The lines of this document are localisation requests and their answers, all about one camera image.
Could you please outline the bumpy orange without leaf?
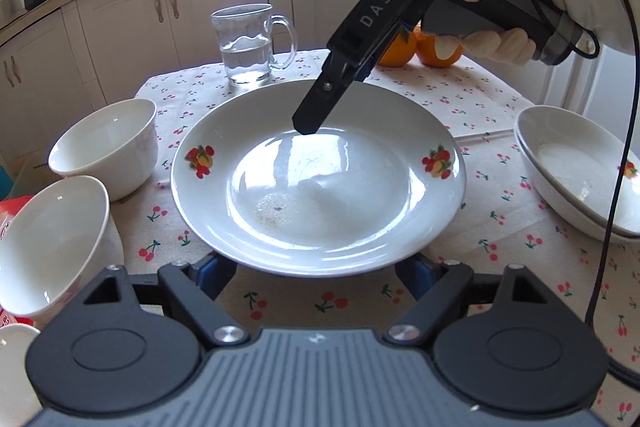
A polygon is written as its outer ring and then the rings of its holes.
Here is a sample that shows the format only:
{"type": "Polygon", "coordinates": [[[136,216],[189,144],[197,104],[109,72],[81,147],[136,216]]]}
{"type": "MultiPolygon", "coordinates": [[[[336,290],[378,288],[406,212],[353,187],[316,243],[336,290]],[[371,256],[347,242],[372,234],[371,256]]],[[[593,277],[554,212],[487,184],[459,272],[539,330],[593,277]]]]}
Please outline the bumpy orange without leaf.
{"type": "Polygon", "coordinates": [[[454,65],[463,54],[463,48],[457,41],[426,34],[419,26],[413,29],[416,37],[416,56],[425,66],[447,68],[454,65]]]}

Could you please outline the cherry print tablecloth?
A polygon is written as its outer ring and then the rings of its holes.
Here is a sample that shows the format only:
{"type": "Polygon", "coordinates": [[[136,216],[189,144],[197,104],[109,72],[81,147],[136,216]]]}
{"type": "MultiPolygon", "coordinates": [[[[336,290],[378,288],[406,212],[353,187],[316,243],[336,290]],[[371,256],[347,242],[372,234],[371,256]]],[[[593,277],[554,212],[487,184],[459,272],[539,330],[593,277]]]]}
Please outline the cherry print tablecloth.
{"type": "MultiPolygon", "coordinates": [[[[459,260],[477,272],[499,273],[521,263],[575,313],[600,296],[597,335],[608,353],[630,369],[639,365],[639,249],[603,248],[563,221],[534,190],[513,138],[521,95],[486,69],[462,58],[448,69],[412,61],[380,68],[372,80],[421,104],[457,139],[468,187],[452,225],[426,248],[427,257],[459,260]]],[[[169,186],[171,161],[183,135],[232,95],[220,65],[168,72],[145,81],[142,98],[157,107],[160,155],[139,191],[115,202],[112,215],[130,272],[151,273],[176,260],[207,253],[181,219],[169,186]]],[[[219,297],[239,323],[261,327],[373,327],[382,329],[411,307],[391,269],[347,279],[294,280],[239,269],[219,297]]]]}

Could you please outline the orange with green leaf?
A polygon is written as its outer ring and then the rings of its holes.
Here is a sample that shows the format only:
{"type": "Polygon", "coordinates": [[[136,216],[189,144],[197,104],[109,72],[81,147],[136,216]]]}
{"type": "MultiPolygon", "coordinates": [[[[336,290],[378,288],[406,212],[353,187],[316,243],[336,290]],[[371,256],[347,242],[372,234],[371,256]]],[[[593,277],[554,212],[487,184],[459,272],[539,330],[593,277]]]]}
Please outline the orange with green leaf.
{"type": "Polygon", "coordinates": [[[401,29],[378,60],[378,66],[401,67],[406,65],[416,54],[417,46],[416,34],[413,31],[401,29]]]}

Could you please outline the glass mug with water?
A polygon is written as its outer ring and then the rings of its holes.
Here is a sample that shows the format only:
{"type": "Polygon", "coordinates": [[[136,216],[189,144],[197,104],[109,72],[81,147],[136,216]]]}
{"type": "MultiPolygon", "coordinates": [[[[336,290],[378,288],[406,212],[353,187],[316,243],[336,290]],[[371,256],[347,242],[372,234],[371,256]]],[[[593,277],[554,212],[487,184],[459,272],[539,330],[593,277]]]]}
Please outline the glass mug with water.
{"type": "Polygon", "coordinates": [[[227,78],[233,86],[258,87],[271,81],[273,69],[288,68],[297,53],[293,24],[273,14],[270,3],[229,6],[210,14],[227,78]],[[283,61],[273,54],[272,30],[280,25],[290,37],[290,50],[283,61]]]}

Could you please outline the white kitchen cabinets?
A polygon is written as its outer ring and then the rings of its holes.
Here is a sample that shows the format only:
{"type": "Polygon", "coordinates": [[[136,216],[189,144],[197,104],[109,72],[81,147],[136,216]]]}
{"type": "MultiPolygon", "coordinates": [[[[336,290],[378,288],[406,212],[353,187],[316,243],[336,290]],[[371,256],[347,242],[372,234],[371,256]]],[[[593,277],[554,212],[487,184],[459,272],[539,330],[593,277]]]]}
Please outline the white kitchen cabinets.
{"type": "Polygon", "coordinates": [[[358,0],[49,0],[1,31],[1,159],[46,157],[72,124],[150,77],[219,60],[209,17],[268,2],[303,50],[321,48],[358,0]]]}

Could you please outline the white plate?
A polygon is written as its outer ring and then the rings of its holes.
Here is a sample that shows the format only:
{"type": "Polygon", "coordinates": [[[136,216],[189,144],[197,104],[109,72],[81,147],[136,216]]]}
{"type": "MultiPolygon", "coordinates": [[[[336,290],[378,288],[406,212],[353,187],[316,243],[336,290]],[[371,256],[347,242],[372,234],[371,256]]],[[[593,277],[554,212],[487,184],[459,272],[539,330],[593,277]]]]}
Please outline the white plate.
{"type": "Polygon", "coordinates": [[[622,161],[623,143],[595,122],[569,110],[536,105],[515,119],[514,135],[526,166],[542,183],[540,194],[575,228],[603,239],[617,176],[623,176],[612,236],[639,238],[639,157],[622,161]]]}
{"type": "Polygon", "coordinates": [[[263,87],[194,124],[170,173],[183,220],[224,257],[290,277],[347,277],[422,251],[464,199],[454,138],[415,101],[367,83],[302,135],[292,116],[309,89],[263,87]]]}
{"type": "MultiPolygon", "coordinates": [[[[602,239],[617,178],[612,150],[591,150],[563,142],[534,147],[518,142],[525,159],[541,177],[544,189],[567,209],[576,228],[602,239]]],[[[612,235],[622,241],[639,240],[639,158],[631,155],[624,169],[612,235]]]]}

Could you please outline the white floral bowl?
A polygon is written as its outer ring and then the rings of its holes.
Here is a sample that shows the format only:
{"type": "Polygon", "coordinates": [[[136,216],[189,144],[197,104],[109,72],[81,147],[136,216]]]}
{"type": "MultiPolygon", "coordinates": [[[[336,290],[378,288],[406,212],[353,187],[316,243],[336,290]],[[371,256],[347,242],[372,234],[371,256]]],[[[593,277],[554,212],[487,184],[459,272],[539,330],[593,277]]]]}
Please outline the white floral bowl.
{"type": "Polygon", "coordinates": [[[123,263],[104,184],[60,180],[34,196],[1,239],[1,306],[46,326],[96,274],[123,263]]]}
{"type": "Polygon", "coordinates": [[[130,98],[107,105],[68,129],[53,145],[49,168],[62,176],[94,176],[112,202],[145,184],[155,169],[156,104],[130,98]]]}
{"type": "Polygon", "coordinates": [[[25,369],[27,350],[38,335],[38,329],[25,324],[6,325],[1,329],[1,426],[24,426],[41,410],[25,369]]]}

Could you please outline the red printed cardboard box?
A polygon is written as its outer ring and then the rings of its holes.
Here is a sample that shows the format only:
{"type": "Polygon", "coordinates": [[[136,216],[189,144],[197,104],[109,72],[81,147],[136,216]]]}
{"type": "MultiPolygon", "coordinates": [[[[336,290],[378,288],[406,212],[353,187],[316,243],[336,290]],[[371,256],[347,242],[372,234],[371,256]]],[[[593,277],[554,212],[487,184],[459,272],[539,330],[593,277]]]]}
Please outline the red printed cardboard box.
{"type": "MultiPolygon", "coordinates": [[[[0,225],[1,225],[1,238],[4,239],[6,231],[14,220],[17,213],[31,200],[30,196],[21,196],[17,198],[5,199],[0,202],[0,225]]],[[[17,317],[0,308],[0,326],[8,326],[11,324],[22,323],[29,326],[34,326],[35,323],[31,319],[26,317],[17,317]]]]}

